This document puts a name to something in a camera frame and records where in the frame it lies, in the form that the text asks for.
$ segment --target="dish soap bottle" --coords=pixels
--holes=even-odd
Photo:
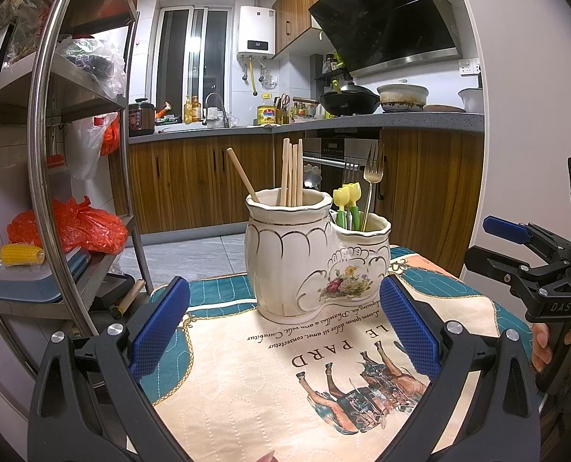
[[[202,121],[202,105],[198,102],[197,95],[191,100],[191,121]]]
[[[188,125],[191,123],[191,102],[189,102],[189,95],[187,96],[185,107],[183,107],[183,121]]]

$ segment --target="range hood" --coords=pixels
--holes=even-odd
[[[461,57],[448,0],[320,0],[309,12],[352,76]]]

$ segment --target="corn cob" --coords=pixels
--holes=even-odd
[[[43,249],[28,243],[10,243],[1,247],[1,262],[12,265],[40,265],[44,263]]]

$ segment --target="blue gripper pad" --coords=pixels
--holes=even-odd
[[[527,245],[531,242],[531,233],[525,226],[504,219],[488,216],[482,221],[482,228],[485,230],[485,233],[507,239],[518,245]]]
[[[393,275],[384,278],[380,305],[416,371],[434,381],[441,368],[438,342],[402,290]]]
[[[129,373],[136,382],[157,368],[189,307],[189,284],[183,278],[176,279],[153,304],[157,304],[158,307],[152,312],[131,345]]]

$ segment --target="window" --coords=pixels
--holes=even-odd
[[[186,97],[197,96],[202,107],[211,92],[222,96],[226,109],[226,51],[231,10],[213,7],[161,9],[155,43],[152,100],[159,110],[166,102],[183,116]],[[211,98],[211,106],[218,106]]]

